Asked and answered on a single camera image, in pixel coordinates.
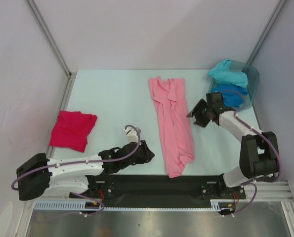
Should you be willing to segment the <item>pink t shirt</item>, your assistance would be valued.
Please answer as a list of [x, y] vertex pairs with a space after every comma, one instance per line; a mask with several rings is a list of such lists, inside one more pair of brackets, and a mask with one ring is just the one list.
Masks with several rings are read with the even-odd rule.
[[185, 97], [185, 79], [148, 81], [158, 118], [165, 170], [169, 178], [181, 176], [186, 165], [195, 160], [194, 138]]

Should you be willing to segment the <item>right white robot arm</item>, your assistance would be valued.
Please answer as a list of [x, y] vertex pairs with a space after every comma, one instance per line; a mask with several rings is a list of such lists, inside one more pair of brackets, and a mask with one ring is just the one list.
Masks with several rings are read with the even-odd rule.
[[239, 165], [221, 174], [217, 184], [217, 194], [228, 198], [234, 188], [254, 182], [276, 182], [280, 175], [281, 160], [275, 133], [253, 128], [238, 116], [238, 110], [224, 105], [220, 92], [206, 94], [187, 114], [195, 118], [195, 125], [206, 127], [215, 122], [230, 132], [241, 144]]

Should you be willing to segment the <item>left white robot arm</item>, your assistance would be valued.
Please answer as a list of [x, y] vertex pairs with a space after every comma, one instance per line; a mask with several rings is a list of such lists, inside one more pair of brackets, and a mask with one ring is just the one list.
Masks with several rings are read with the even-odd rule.
[[72, 160], [47, 158], [45, 153], [38, 153], [17, 168], [17, 178], [11, 187], [18, 192], [20, 201], [71, 192], [90, 198], [98, 191], [98, 185], [90, 181], [93, 176], [114, 174], [131, 165], [149, 163], [154, 156], [144, 140]]

